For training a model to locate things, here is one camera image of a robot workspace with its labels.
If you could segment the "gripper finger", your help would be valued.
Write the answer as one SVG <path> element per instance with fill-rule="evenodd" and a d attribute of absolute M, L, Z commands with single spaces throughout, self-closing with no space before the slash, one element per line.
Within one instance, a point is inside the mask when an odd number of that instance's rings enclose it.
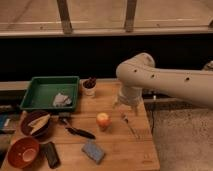
<path fill-rule="evenodd" d="M 135 114 L 135 116 L 138 116 L 138 106 L 133 106 L 133 112 Z"/>
<path fill-rule="evenodd" d="M 119 105 L 118 101 L 114 101 L 112 108 L 115 109 L 116 107 L 118 107 L 118 105 Z"/>

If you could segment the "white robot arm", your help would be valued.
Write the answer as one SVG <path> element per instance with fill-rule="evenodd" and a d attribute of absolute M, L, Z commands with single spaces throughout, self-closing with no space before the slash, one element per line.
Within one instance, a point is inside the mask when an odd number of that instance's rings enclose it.
<path fill-rule="evenodd" d="M 130 106 L 135 114 L 138 114 L 143 89 L 213 109 L 213 71 L 159 69 L 150 54 L 140 53 L 121 62 L 116 76 L 121 86 L 114 105 Z"/>

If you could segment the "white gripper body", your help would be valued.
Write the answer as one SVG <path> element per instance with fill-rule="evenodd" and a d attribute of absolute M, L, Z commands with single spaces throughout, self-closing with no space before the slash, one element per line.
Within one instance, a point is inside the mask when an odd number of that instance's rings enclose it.
<path fill-rule="evenodd" d="M 142 89 L 122 85 L 118 91 L 115 103 L 137 107 L 142 99 Z"/>

